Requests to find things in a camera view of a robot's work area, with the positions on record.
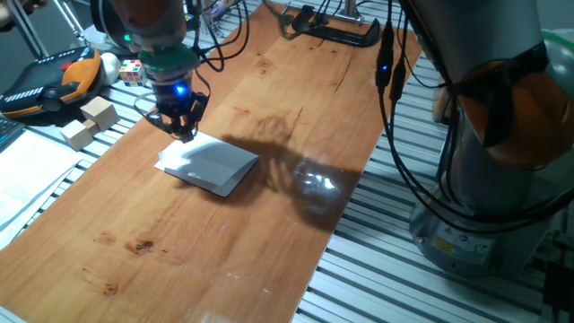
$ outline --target blue led light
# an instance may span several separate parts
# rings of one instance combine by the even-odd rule
[[[176,86],[176,92],[178,93],[178,95],[184,95],[186,94],[187,91],[185,87],[178,85]]]

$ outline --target cable connector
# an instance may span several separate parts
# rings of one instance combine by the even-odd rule
[[[394,41],[395,33],[393,32],[393,24],[391,21],[387,21],[387,25],[385,25],[385,29],[383,30],[380,49],[378,50],[377,71],[375,72],[375,84],[377,85],[379,94],[385,92],[385,88],[391,81]]]
[[[391,92],[388,98],[391,102],[397,102],[403,96],[404,79],[406,78],[406,67],[404,67],[404,56],[401,56],[395,66],[393,73],[393,82],[391,83]]]

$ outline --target rubik's cube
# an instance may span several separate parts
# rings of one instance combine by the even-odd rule
[[[125,60],[119,68],[119,76],[126,86],[144,86],[147,82],[147,74],[138,59]]]

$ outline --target wooden table surface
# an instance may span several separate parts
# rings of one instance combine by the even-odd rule
[[[0,305],[29,322],[290,320],[382,129],[378,46],[287,41],[263,7],[251,30],[222,74],[201,69],[200,129],[260,155],[230,196],[156,170],[172,139],[140,121],[0,252]]]

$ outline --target white ball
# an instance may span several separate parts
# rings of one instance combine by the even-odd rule
[[[104,70],[102,71],[102,84],[111,85],[117,80],[119,67],[121,67],[122,64],[112,53],[103,53],[100,57],[104,65]]]

